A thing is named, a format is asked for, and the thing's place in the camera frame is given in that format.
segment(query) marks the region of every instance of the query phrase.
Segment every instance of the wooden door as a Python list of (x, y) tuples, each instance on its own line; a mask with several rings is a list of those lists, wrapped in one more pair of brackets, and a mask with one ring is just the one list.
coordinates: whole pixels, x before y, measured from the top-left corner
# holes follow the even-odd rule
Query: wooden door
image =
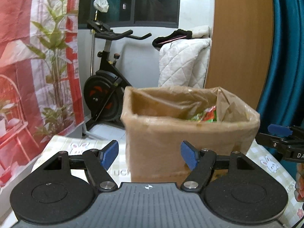
[(215, 0), (205, 88), (221, 86), (256, 109), (273, 39), (272, 0)]

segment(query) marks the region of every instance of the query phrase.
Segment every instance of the red tapestry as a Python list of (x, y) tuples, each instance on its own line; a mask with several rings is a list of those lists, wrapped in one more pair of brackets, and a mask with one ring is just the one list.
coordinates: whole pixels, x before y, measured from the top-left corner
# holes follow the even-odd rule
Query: red tapestry
[(0, 187), (84, 120), (79, 0), (0, 0)]

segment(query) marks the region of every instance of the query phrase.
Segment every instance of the metal screw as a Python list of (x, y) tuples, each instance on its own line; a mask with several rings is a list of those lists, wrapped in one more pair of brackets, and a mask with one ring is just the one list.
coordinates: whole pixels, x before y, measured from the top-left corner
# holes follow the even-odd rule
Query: metal screw
[(185, 188), (193, 189), (193, 188), (197, 188), (199, 186), (199, 184), (194, 181), (188, 181), (188, 182), (184, 183), (184, 186), (185, 186)]
[(100, 187), (103, 189), (112, 189), (115, 187), (115, 183), (110, 181), (105, 181), (100, 184)]

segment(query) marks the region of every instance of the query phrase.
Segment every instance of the cartoon rabbit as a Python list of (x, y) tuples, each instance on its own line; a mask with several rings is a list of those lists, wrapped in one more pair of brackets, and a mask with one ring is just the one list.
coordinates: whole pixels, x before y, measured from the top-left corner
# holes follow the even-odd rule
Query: cartoon rabbit
[(77, 143), (72, 143), (70, 145), (70, 153), (69, 155), (79, 155), (82, 154), (84, 151), (88, 150), (89, 142), (82, 143), (81, 145)]
[(279, 166), (275, 162), (272, 162), (267, 155), (265, 156), (265, 159), (266, 161), (261, 160), (261, 163), (263, 165), (266, 165), (271, 172), (277, 173), (277, 169), (279, 168)]

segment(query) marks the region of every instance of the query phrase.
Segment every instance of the plastic bag liner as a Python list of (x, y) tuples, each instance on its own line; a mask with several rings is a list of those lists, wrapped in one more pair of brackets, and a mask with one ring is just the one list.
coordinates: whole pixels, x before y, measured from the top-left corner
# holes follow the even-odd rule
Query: plastic bag liner
[[(218, 122), (186, 120), (213, 105)], [(260, 126), (260, 115), (221, 87), (127, 87), (121, 120), (127, 132), (126, 158), (132, 182), (178, 185), (190, 173), (181, 156), (183, 140), (220, 155), (245, 154)]]
[(107, 13), (109, 9), (108, 0), (95, 0), (93, 6), (102, 13)]

